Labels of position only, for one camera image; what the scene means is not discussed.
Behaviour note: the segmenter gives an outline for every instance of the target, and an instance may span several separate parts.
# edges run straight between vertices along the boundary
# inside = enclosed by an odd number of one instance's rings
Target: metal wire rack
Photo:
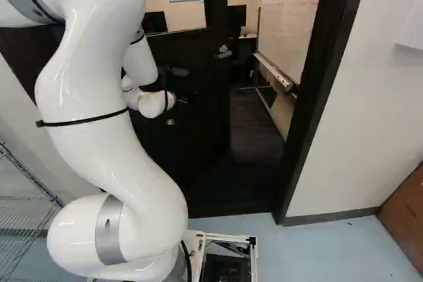
[[[10,183],[18,186],[8,188]],[[0,184],[0,282],[4,282],[11,278],[63,203],[4,144],[0,144]]]

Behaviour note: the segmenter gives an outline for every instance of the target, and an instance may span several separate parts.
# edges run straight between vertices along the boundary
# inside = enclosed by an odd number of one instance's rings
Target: whiteboard
[[[262,0],[258,51],[301,81],[319,0]]]

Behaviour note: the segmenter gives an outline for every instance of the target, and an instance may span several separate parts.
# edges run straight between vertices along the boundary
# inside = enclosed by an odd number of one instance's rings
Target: door frame
[[[278,225],[291,203],[328,100],[360,0],[319,0],[309,50],[282,158],[282,175],[272,214]]]

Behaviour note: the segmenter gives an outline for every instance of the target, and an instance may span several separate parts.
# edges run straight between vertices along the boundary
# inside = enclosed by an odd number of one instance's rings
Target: black cable tie
[[[128,107],[126,107],[122,110],[119,110],[117,112],[113,112],[111,114],[101,115],[101,116],[97,116],[97,117],[91,117],[91,118],[87,118],[87,119],[71,120],[70,122],[43,122],[42,120],[39,120],[35,124],[39,128],[41,128],[41,127],[63,127],[65,125],[79,125],[81,123],[97,122],[99,120],[108,119],[108,118],[123,114],[124,112],[127,112],[127,111],[128,111]]]
[[[139,38],[138,40],[135,40],[135,41],[131,42],[131,45],[137,44],[139,41],[141,41],[142,39],[144,39],[144,37],[145,37],[145,33],[143,33],[143,35],[141,36],[141,38]]]

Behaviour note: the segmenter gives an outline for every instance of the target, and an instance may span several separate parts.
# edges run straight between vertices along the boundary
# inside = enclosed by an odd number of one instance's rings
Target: cable
[[[192,282],[192,268],[191,268],[190,254],[188,253],[188,249],[186,249],[185,242],[183,240],[180,241],[180,244],[182,245],[182,249],[184,250],[184,255],[185,255],[186,274],[188,276],[187,282]]]

